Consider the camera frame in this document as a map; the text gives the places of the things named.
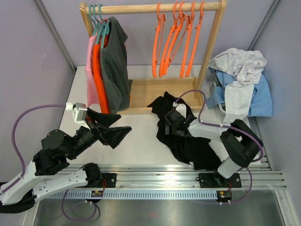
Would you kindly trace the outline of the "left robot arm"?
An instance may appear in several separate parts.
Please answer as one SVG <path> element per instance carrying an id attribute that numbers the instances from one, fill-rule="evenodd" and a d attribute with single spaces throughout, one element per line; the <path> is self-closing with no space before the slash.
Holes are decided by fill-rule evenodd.
<path id="1" fill-rule="evenodd" d="M 105 189 L 110 185 L 102 176 L 98 164 L 92 162 L 69 175 L 54 176 L 70 165 L 68 160 L 75 160 L 97 141 L 116 148 L 132 128 L 112 126 L 121 118 L 119 114 L 98 113 L 81 103 L 66 103 L 64 107 L 72 112 L 75 123 L 80 125 L 79 129 L 74 136 L 59 129 L 49 132 L 41 141 L 42 149 L 28 165 L 22 165 L 21 173 L 11 181 L 1 183 L 1 213 L 27 211 L 39 201 L 68 189 Z"/>

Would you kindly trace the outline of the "orange hanger of white shirt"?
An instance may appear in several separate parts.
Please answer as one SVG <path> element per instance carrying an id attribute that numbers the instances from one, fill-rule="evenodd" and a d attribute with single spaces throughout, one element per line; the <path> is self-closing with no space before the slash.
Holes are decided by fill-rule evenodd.
<path id="1" fill-rule="evenodd" d="M 174 55 L 176 54 L 176 51 L 174 52 L 174 55 L 172 56 L 172 51 L 174 50 L 177 38 L 179 36 L 180 31 L 183 27 L 184 17 L 185 14 L 182 12 L 184 1 L 182 1 L 180 4 L 178 2 L 175 3 L 173 8 L 173 25 L 170 28 L 170 32 L 163 50 L 160 67 L 159 67 L 159 76 L 163 77 L 167 74 L 167 69 L 169 65 L 172 63 L 172 60 L 174 58 Z"/>

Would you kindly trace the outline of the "black shirt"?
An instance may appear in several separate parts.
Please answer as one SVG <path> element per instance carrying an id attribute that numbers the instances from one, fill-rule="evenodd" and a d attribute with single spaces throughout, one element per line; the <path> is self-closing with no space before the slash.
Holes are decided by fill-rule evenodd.
<path id="1" fill-rule="evenodd" d="M 165 92 L 148 105 L 159 118 L 157 139 L 170 149 L 178 161 L 192 165 L 195 170 L 216 170 L 222 162 L 209 145 L 210 139 L 166 134 L 165 115 L 172 110 L 175 100 L 176 97 Z"/>

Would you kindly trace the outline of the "orange hanger of black shirt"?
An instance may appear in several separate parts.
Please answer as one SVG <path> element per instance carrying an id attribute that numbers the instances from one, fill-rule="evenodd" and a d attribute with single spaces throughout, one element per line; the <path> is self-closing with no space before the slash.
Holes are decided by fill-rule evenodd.
<path id="1" fill-rule="evenodd" d="M 152 52 L 152 76 L 153 78 L 157 77 L 157 66 L 158 66 L 158 59 L 159 59 L 159 54 L 160 54 L 160 49 L 162 45 L 162 40 L 163 40 L 163 33 L 164 33 L 164 28 L 165 28 L 165 22 L 166 18 L 164 14 L 160 14 L 160 5 L 161 3 L 159 2 L 157 4 L 157 20 L 158 24 L 157 27 L 155 28 L 155 38 L 154 38 L 154 44 L 153 44 L 153 52 Z"/>

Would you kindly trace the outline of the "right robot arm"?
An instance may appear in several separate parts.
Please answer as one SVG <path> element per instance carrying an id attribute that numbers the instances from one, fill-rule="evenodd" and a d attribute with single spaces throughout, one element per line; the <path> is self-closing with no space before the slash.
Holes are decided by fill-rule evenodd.
<path id="1" fill-rule="evenodd" d="M 115 149 L 97 147 L 101 164 L 212 170 L 218 186 L 229 183 L 230 177 L 257 160 L 262 150 L 261 140 L 242 120 L 230 124 L 196 117 L 185 120 L 170 110 L 123 116 L 119 125 L 132 130 Z"/>

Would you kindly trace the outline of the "white shirt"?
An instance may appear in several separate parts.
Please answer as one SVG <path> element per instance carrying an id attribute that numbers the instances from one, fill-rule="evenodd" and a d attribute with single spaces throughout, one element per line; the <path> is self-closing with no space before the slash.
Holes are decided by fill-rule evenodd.
<path id="1" fill-rule="evenodd" d="M 224 122 L 242 120 L 248 116 L 254 85 L 259 83 L 266 64 L 267 60 L 259 50 L 237 48 L 230 48 L 209 61 L 209 68 L 227 73 L 234 79 L 224 91 Z"/>

